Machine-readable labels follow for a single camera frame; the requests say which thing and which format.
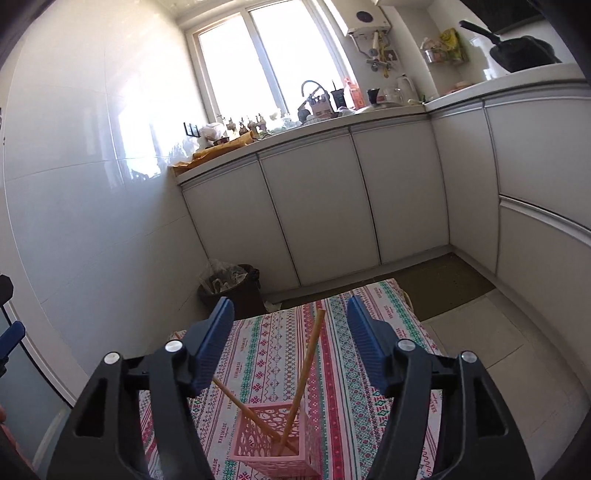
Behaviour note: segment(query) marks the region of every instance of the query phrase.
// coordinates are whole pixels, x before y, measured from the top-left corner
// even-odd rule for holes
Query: window pane
[[[305,80],[319,82],[328,92],[333,81],[337,88],[343,87],[324,38],[301,0],[258,8],[251,15],[292,116],[304,101],[301,84]],[[313,90],[309,84],[304,93],[307,96]]]
[[[267,78],[242,17],[199,35],[205,65],[221,114],[238,124],[277,110]]]

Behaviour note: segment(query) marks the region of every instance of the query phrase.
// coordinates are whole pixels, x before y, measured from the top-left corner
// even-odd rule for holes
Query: pan handle
[[[475,25],[472,22],[469,22],[468,20],[460,20],[460,27],[475,33],[479,33],[480,35],[484,35],[486,38],[490,39],[490,41],[493,42],[495,45],[501,43],[500,37],[498,37],[494,33],[489,32],[486,28],[479,27],[478,25]]]

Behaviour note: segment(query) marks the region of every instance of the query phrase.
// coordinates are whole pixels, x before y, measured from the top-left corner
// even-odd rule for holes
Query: window
[[[213,116],[238,123],[276,112],[297,117],[301,84],[343,87],[346,70],[309,0],[243,9],[198,33]],[[305,94],[313,91],[312,85]]]

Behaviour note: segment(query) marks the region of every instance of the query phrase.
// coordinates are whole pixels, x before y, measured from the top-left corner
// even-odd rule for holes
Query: tablecloth
[[[346,318],[347,301],[359,295],[375,319],[384,320],[399,338],[425,350],[436,345],[404,302],[394,279],[373,283],[300,307],[234,322],[216,376],[244,403],[290,400],[318,308],[326,310],[317,354],[306,390],[306,412],[322,444],[323,480],[364,479],[388,421],[391,401],[369,385]],[[184,331],[172,338],[182,338]],[[256,470],[228,460],[238,408],[212,385],[189,400],[199,438],[217,480],[264,480]],[[152,426],[150,395],[140,394],[144,447],[150,474],[162,478]],[[433,471],[439,437],[441,395],[431,392],[428,429],[417,478]]]

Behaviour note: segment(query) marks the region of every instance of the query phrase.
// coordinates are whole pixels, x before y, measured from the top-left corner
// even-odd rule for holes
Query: trash can
[[[208,293],[202,285],[197,289],[197,296],[203,302],[209,313],[222,297],[227,297],[234,303],[234,320],[242,320],[267,313],[265,303],[261,297],[259,271],[252,265],[239,264],[246,271],[246,278],[235,287],[220,293]]]

